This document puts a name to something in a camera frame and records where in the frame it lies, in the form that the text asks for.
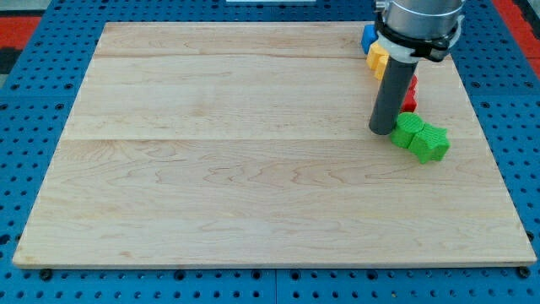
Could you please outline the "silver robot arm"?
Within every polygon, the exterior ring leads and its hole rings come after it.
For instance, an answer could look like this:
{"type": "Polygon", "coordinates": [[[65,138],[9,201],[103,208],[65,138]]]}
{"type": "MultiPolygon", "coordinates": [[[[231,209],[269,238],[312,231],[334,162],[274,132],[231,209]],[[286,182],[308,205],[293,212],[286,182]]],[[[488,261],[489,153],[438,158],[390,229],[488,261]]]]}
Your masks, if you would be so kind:
{"type": "Polygon", "coordinates": [[[378,43],[390,58],[440,62],[462,32],[464,0],[375,0],[378,43]]]}

